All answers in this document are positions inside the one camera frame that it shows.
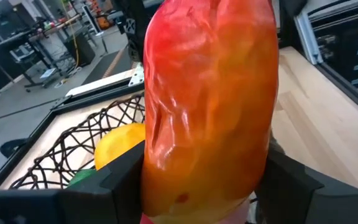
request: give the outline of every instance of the black wire netting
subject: black wire netting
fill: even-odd
[[[27,173],[10,189],[64,189],[75,174],[94,168],[93,154],[99,140],[114,128],[144,123],[144,95],[116,100],[107,108],[90,114],[79,125],[62,132],[53,146],[34,159]]]

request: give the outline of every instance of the yellow object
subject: yellow object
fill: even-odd
[[[94,164],[100,170],[145,139],[144,124],[128,124],[105,135],[94,151]]]

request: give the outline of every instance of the floor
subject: floor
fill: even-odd
[[[116,27],[113,27],[105,32],[104,40],[109,53],[116,52],[127,44],[126,36],[121,35],[117,31]],[[18,83],[11,86],[8,90],[2,92],[0,95],[0,116],[63,97],[72,88],[80,86],[99,62],[100,55],[104,53],[101,39],[98,38],[96,41],[98,43],[98,48],[94,49],[96,57],[92,64],[83,68],[81,72],[78,72],[75,76],[70,78],[69,81],[60,88],[54,88],[55,84],[58,83],[58,81],[56,81],[47,89],[33,87],[30,89],[31,92],[28,93],[24,88],[24,85],[28,84],[28,81],[26,79],[22,79]],[[27,138],[46,117],[53,104],[54,102],[48,103],[46,105],[0,119],[0,146],[13,139]],[[7,159],[0,153],[0,168],[6,161]]]

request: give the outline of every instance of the workbench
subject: workbench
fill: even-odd
[[[80,95],[92,87],[102,88],[128,78],[133,72],[129,70],[116,75],[116,78],[90,83],[69,93]],[[278,72],[280,88],[272,126],[286,154],[317,171],[358,187],[358,106],[291,47],[280,50]],[[0,189],[8,189],[15,180],[22,177],[33,166],[34,159],[45,154],[64,130],[78,125],[89,114],[100,111],[114,100],[56,116],[4,179]],[[112,113],[122,111],[114,109]],[[66,145],[70,145],[74,140],[67,141]],[[89,156],[79,153],[70,158],[76,166],[71,168],[76,169]],[[50,173],[47,179],[58,179],[58,173]]]

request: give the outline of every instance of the green object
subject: green object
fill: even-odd
[[[68,186],[70,187],[71,185],[80,182],[81,180],[93,175],[96,173],[95,169],[87,169],[87,170],[81,170],[79,172],[77,172],[75,174],[75,176],[72,178],[72,180],[70,181],[70,183],[68,183]]]

